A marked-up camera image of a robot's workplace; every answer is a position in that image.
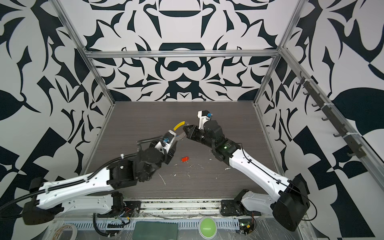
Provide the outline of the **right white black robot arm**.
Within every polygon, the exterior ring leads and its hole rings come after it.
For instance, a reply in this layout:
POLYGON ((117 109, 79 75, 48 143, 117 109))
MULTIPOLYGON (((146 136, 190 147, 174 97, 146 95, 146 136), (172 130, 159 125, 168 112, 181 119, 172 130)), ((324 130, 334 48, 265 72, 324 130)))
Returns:
POLYGON ((306 184, 301 178, 292 180, 270 170, 243 148, 225 137, 217 121, 207 121, 203 127, 183 127, 189 140, 201 143, 212 150, 216 159, 246 175, 260 186, 268 196, 258 198, 251 191, 238 195, 238 201, 249 212, 272 215, 286 230, 294 232, 314 203, 309 199, 306 184))

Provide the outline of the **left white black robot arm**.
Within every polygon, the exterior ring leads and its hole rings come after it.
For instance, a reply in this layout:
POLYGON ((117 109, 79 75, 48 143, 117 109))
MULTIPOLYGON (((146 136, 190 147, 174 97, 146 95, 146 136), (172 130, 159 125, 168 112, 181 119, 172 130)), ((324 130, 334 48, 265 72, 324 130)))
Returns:
POLYGON ((176 146, 170 137, 142 140, 136 153, 112 159, 90 174, 55 182, 35 178, 27 195, 1 206, 1 221, 21 218, 31 226, 82 212, 115 217, 124 208, 118 190, 149 181, 162 164, 170 163, 176 146))

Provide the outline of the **dark green pad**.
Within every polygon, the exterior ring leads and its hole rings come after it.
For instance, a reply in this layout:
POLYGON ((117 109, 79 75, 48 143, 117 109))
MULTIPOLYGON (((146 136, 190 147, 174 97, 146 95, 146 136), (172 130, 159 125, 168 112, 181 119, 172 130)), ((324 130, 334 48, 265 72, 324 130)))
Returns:
POLYGON ((140 221, 135 225, 133 240, 177 240, 178 225, 175 223, 140 221))

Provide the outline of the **green round button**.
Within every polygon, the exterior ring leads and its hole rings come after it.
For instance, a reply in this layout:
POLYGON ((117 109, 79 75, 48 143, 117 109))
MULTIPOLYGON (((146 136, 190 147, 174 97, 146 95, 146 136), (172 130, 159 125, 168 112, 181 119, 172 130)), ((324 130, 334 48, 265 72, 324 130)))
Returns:
POLYGON ((212 240, 217 234, 217 224, 211 217, 203 217, 199 221, 199 234, 205 240, 212 240))

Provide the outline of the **small circuit board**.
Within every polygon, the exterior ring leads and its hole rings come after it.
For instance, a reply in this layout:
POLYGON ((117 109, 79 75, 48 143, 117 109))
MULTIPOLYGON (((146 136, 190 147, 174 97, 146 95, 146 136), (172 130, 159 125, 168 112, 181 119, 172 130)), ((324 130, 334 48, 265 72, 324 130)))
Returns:
POLYGON ((256 228, 256 221, 253 218, 239 220, 239 233, 242 235, 251 234, 256 228))

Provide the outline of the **white tape roll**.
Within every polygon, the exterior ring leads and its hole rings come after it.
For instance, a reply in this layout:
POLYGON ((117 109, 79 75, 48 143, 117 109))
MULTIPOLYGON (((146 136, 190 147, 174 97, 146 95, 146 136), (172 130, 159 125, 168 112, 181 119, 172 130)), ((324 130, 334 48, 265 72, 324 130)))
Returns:
POLYGON ((78 236, 78 228, 73 224, 65 224, 59 227, 52 240, 75 240, 78 236))

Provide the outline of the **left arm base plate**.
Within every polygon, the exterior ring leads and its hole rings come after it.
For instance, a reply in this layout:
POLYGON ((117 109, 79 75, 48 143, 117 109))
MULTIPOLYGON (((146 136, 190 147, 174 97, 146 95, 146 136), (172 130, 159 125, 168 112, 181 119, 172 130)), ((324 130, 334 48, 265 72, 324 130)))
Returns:
POLYGON ((120 207, 112 206, 112 209, 106 214, 97 214, 97 218, 121 218, 132 217, 135 214, 140 213, 141 201, 124 201, 120 207))

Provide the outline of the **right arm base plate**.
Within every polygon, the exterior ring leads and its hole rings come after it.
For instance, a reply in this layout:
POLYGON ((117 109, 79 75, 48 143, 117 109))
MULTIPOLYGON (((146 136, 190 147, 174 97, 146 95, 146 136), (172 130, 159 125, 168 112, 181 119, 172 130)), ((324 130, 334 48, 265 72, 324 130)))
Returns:
POLYGON ((248 211, 239 202, 235 200, 221 200, 220 213, 224 217, 240 217, 240 216, 261 216, 262 214, 257 211, 248 211))

